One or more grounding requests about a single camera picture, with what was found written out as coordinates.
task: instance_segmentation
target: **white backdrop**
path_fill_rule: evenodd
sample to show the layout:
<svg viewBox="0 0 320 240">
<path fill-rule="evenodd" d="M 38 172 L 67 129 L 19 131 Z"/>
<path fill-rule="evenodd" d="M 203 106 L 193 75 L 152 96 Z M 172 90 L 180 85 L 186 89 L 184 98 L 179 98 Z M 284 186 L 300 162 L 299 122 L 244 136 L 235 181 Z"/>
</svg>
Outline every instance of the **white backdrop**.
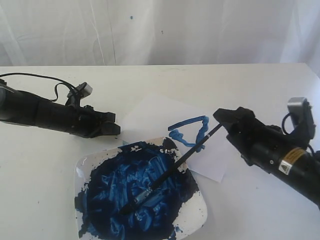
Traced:
<svg viewBox="0 0 320 240">
<path fill-rule="evenodd" d="M 0 65 L 305 62 L 319 0 L 0 0 Z"/>
</svg>

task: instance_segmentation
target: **white table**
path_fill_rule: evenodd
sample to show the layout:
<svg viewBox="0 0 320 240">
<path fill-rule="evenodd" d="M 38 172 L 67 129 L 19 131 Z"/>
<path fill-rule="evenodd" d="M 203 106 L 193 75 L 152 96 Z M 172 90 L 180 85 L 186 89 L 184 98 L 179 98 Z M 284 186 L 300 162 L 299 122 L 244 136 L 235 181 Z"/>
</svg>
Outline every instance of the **white table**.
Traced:
<svg viewBox="0 0 320 240">
<path fill-rule="evenodd" d="M 28 72 L 87 81 L 93 93 L 82 105 L 122 119 L 148 92 L 194 106 L 243 106 L 265 124 L 280 125 L 291 97 L 305 96 L 320 125 L 320 81 L 305 64 L 192 66 L 0 67 L 0 73 Z M 55 98 L 56 82 L 26 76 L 8 85 Z M 67 90 L 60 88 L 60 103 Z M 76 240 L 74 166 L 84 155 L 112 145 L 112 137 L 82 139 L 36 127 L 0 124 L 0 239 Z M 311 142 L 320 149 L 320 134 Z M 208 206 L 208 220 L 188 240 L 318 240 L 316 205 L 256 166 L 237 151 L 222 183 L 194 174 Z"/>
</svg>

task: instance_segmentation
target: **paint splatter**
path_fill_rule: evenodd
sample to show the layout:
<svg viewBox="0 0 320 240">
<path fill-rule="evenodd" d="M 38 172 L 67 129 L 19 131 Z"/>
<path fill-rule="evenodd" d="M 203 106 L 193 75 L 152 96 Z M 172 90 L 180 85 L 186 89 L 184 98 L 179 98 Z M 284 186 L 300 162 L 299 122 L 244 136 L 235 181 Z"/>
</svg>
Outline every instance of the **paint splatter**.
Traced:
<svg viewBox="0 0 320 240">
<path fill-rule="evenodd" d="M 122 152 L 94 169 L 90 182 L 74 199 L 76 209 L 83 213 L 79 237 L 90 233 L 108 240 L 176 239 L 180 229 L 173 222 L 179 209 L 199 191 L 188 169 L 176 170 L 135 212 L 119 214 L 127 202 L 174 164 L 174 151 L 164 150 L 176 148 L 169 138 L 160 146 L 136 142 L 120 147 Z"/>
<path fill-rule="evenodd" d="M 184 140 L 183 139 L 183 136 L 184 136 L 183 133 L 180 133 L 177 130 L 177 128 L 180 128 L 180 127 L 188 125 L 188 124 L 193 124 L 193 123 L 196 123 L 196 122 L 200 122 L 200 121 L 202 121 L 202 127 L 199 129 L 199 132 L 196 135 L 195 143 L 189 143 L 186 140 Z M 209 123 L 209 117 L 207 117 L 207 116 L 198 116 L 198 117 L 190 118 L 190 119 L 187 119 L 187 120 L 184 120 L 184 121 L 180 121 L 180 122 L 168 127 L 168 131 L 171 131 L 169 133 L 169 137 L 172 138 L 173 140 L 176 140 L 176 141 L 182 143 L 186 147 L 192 148 L 201 139 L 203 139 L 205 137 L 205 133 L 209 130 L 208 123 Z M 201 151 L 201 149 L 205 149 L 205 146 L 202 145 L 201 147 L 199 147 L 196 150 L 196 152 L 199 153 Z"/>
</svg>

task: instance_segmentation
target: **yellow warning sticker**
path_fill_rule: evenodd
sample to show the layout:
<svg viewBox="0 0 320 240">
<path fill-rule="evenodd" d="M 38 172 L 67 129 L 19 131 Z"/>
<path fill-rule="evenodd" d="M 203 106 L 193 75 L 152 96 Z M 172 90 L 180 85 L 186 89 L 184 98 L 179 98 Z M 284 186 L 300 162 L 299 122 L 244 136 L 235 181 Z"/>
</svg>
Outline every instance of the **yellow warning sticker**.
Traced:
<svg viewBox="0 0 320 240">
<path fill-rule="evenodd" d="M 279 171 L 283 172 L 286 175 L 289 175 L 289 172 L 295 164 L 295 162 L 303 155 L 305 154 L 305 150 L 303 150 L 300 147 L 296 147 L 292 149 L 290 152 L 288 152 L 284 158 L 282 159 L 280 165 L 279 165 Z"/>
</svg>

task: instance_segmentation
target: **black paintbrush handle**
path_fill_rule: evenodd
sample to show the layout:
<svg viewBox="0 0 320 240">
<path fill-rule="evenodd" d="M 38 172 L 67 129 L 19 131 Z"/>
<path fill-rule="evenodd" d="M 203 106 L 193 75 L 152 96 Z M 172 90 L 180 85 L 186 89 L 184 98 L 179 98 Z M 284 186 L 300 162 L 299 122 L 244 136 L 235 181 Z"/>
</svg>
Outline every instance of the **black paintbrush handle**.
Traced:
<svg viewBox="0 0 320 240">
<path fill-rule="evenodd" d="M 165 171 L 160 177 L 158 177 L 150 186 L 152 190 L 157 189 L 181 164 L 183 164 L 198 148 L 200 148 L 216 131 L 221 128 L 219 123 L 214 127 L 207 135 L 204 136 L 196 145 L 189 149 L 178 161 L 176 161 L 171 168 Z"/>
</svg>

